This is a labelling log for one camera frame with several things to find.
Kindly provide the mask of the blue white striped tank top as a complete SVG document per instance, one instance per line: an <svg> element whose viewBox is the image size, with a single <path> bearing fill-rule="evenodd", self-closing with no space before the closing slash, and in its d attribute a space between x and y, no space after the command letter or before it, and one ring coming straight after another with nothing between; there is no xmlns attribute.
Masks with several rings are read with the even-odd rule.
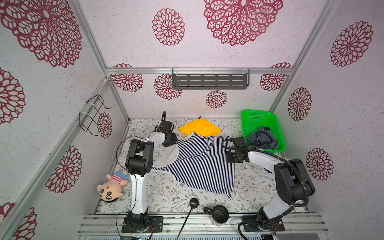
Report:
<svg viewBox="0 0 384 240"><path fill-rule="evenodd" d="M222 141L229 137L203 137L193 134L178 140L176 159L155 171L168 172L178 182L198 190L232 196L235 182L235 165L227 162L227 150Z"/></svg>

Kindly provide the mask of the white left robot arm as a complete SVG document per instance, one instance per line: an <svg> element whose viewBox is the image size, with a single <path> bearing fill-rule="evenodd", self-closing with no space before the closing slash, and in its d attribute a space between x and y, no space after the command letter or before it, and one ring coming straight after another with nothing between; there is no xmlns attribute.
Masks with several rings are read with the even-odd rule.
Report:
<svg viewBox="0 0 384 240"><path fill-rule="evenodd" d="M137 216L148 213L146 174L153 168L154 150L158 146L172 146L177 140L174 124L166 120L162 120L147 138L134 137L131 140L125 166L132 186L132 206L129 213Z"/></svg>

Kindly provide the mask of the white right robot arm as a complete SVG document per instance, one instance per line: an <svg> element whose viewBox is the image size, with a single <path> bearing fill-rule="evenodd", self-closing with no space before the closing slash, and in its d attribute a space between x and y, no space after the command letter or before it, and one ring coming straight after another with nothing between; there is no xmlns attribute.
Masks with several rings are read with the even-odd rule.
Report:
<svg viewBox="0 0 384 240"><path fill-rule="evenodd" d="M251 163L274 174L277 195L258 212L258 223L278 221L295 208L305 208L315 187L299 159L287 160L263 149L246 144L243 137L225 139L228 163Z"/></svg>

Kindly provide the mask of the grey tank top in basket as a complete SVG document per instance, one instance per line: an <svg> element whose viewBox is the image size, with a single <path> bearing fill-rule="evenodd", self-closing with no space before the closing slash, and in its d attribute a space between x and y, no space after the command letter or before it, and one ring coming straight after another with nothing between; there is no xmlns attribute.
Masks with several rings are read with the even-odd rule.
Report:
<svg viewBox="0 0 384 240"><path fill-rule="evenodd" d="M271 133L271 129L261 126L256 132L252 132L246 140L259 149L273 150L278 146L278 140Z"/></svg>

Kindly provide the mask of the yellow bucket hat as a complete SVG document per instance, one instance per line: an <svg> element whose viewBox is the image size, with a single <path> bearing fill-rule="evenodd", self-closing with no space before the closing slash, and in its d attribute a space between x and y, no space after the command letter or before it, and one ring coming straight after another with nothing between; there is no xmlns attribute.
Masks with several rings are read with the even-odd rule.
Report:
<svg viewBox="0 0 384 240"><path fill-rule="evenodd" d="M196 133L203 137L215 137L222 132L221 129L219 129L206 119L197 119L192 122L189 122L184 126L180 127L179 131L185 135Z"/></svg>

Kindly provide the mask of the green plastic basket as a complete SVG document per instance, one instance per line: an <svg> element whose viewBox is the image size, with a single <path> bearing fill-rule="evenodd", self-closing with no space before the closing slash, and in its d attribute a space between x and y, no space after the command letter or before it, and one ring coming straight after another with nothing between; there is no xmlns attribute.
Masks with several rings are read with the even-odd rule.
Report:
<svg viewBox="0 0 384 240"><path fill-rule="evenodd" d="M269 128L270 133L275 137L278 144L272 150L267 150L270 153L282 153L286 150L286 142L276 115L266 111L243 110L241 112L241 123L243 137L248 145L252 142L248 137L259 130L259 128Z"/></svg>

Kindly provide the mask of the black ladle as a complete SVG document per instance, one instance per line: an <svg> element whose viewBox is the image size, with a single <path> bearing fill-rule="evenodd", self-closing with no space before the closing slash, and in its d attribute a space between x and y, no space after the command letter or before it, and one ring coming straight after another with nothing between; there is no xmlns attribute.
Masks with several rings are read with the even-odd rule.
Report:
<svg viewBox="0 0 384 240"><path fill-rule="evenodd" d="M197 198L192 198L190 200L189 204L190 204L190 211L187 214L187 216L186 216L186 218L184 220L184 223L183 223L183 225L182 225L182 227L181 227L181 229L180 229L180 231L179 231L179 233L177 235L177 238L176 238L177 240L179 239L179 237L180 237L180 235L181 235L181 233L182 233L182 231L183 231L183 229L184 229L184 227L185 227L185 225L187 223L187 220L188 220L192 210L196 209L199 206L199 200Z"/></svg>

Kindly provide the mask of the plush doll toy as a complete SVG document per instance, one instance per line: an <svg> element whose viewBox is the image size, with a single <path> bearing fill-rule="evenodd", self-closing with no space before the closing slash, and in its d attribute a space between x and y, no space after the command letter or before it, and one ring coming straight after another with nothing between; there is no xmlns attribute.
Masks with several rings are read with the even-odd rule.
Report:
<svg viewBox="0 0 384 240"><path fill-rule="evenodd" d="M106 203L113 203L123 196L123 187L129 183L129 172L122 169L106 177L107 181L97 186L98 197Z"/></svg>

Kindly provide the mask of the grey wall shelf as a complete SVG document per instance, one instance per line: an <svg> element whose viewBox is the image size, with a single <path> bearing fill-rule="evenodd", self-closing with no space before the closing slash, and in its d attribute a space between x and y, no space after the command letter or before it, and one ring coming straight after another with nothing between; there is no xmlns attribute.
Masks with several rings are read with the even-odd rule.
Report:
<svg viewBox="0 0 384 240"><path fill-rule="evenodd" d="M179 74L172 69L174 90L246 90L250 75L243 74Z"/></svg>

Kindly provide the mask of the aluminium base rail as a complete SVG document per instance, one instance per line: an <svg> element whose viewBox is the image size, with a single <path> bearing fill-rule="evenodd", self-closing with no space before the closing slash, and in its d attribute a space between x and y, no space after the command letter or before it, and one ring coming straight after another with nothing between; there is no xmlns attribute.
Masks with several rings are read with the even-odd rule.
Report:
<svg viewBox="0 0 384 240"><path fill-rule="evenodd" d="M125 221L125 215L86 215L81 222L77 236L81 239L90 237L114 237L129 239L130 236L145 236L153 234L153 239L161 236L222 236L240 239L242 235L248 239L258 239L261 235L273 235L274 239L282 239L285 235L305 237L314 236L316 240L329 240L329 231L320 214L291 213L276 224L262 231L255 224L256 214L230 214L223 225L217 227L207 214L152 214L151 224L144 231L134 230Z"/></svg>

